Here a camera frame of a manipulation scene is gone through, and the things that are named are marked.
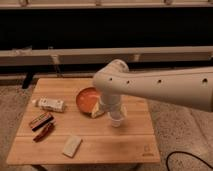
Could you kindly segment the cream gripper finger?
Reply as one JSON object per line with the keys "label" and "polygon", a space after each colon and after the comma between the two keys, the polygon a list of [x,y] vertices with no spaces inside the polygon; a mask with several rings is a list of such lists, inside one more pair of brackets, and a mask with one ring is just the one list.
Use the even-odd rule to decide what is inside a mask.
{"label": "cream gripper finger", "polygon": [[92,109],[91,117],[93,119],[100,117],[105,114],[105,111],[100,108],[100,104],[96,103]]}

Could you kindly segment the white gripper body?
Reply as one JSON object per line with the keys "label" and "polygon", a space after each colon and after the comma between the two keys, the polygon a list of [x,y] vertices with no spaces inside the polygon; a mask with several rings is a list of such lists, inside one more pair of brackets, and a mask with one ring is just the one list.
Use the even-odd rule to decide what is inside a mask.
{"label": "white gripper body", "polygon": [[102,93],[99,99],[99,108],[107,112],[113,120],[123,120],[125,117],[120,95]]}

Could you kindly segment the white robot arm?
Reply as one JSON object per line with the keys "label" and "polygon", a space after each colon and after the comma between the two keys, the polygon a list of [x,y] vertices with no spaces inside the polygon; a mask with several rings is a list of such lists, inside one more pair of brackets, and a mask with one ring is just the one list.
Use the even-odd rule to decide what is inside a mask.
{"label": "white robot arm", "polygon": [[116,59],[94,74],[93,86],[101,92],[100,108],[111,119],[122,118],[122,95],[213,111],[213,67],[131,73]]}

